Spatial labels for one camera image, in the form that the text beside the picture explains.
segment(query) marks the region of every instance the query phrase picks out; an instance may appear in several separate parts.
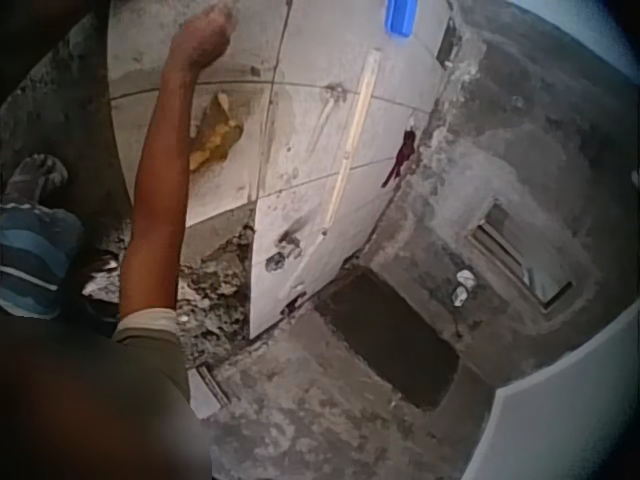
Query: blue object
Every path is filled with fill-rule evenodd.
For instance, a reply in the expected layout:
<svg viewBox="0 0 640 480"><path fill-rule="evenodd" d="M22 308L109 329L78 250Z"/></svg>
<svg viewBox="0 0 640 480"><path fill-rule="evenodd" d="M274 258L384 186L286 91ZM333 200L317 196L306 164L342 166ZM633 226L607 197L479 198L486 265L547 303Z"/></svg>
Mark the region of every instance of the blue object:
<svg viewBox="0 0 640 480"><path fill-rule="evenodd" d="M416 23L418 0L388 0L385 26L392 35L409 38Z"/></svg>

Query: shirt sleeve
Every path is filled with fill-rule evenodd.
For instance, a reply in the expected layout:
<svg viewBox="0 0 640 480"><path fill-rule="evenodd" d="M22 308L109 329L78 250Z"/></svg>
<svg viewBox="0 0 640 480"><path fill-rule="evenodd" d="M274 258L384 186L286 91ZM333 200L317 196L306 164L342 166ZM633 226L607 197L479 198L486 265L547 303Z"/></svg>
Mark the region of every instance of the shirt sleeve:
<svg viewBox="0 0 640 480"><path fill-rule="evenodd" d="M175 311L152 308L131 314L120 321L113 340L159 370L187 402L190 401L186 360L178 338Z"/></svg>

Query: person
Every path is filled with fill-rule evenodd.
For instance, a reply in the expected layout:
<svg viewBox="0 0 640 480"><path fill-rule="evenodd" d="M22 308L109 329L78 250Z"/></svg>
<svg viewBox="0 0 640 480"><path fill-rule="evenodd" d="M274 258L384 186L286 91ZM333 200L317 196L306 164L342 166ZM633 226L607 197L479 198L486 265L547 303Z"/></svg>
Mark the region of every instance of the person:
<svg viewBox="0 0 640 480"><path fill-rule="evenodd" d="M55 321L64 316L60 287L82 239L75 216L40 204L65 183L64 166L35 155L7 183L0 211L7 395L0 410L12 413L0 429L16 437L4 455L37 460L21 464L20 478L30 476L25 469L47 478L211 478L210 461L208 472L203 467L206 442L185 413L189 385L175 309L194 91L231 34L230 9L216 4L172 40L135 184L121 320L108 345Z"/></svg>

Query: window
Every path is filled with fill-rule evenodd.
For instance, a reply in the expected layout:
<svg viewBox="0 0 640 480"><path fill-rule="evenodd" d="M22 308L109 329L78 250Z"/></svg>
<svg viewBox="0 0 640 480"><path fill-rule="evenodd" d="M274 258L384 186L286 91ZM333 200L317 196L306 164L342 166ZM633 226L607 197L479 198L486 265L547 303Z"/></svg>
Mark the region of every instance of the window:
<svg viewBox="0 0 640 480"><path fill-rule="evenodd" d="M494 204L476 227L472 239L498 262L540 304L549 310L573 288L562 258L536 232Z"/></svg>

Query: hand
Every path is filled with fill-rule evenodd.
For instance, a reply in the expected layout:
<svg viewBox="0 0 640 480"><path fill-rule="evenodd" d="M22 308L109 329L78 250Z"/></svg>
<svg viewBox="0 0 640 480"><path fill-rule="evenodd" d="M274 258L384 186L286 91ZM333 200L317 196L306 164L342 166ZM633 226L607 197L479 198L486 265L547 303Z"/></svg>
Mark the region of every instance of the hand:
<svg viewBox="0 0 640 480"><path fill-rule="evenodd" d="M227 51L233 16L226 2L190 18L173 37L167 67L197 76Z"/></svg>

